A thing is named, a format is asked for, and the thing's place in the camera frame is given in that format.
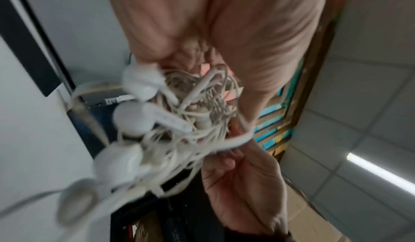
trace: wall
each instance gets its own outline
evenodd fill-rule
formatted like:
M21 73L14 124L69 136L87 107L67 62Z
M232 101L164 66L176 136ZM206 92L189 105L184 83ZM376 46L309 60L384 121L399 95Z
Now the wall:
M38 192L91 175L92 159L57 90L44 97L0 38L0 210ZM0 220L2 241L55 241L58 196ZM109 219L73 241L109 241Z
M415 197L346 160L415 183L415 0L348 0L281 168L357 242L415 241Z
M108 0L28 0L74 82L119 80L128 43Z

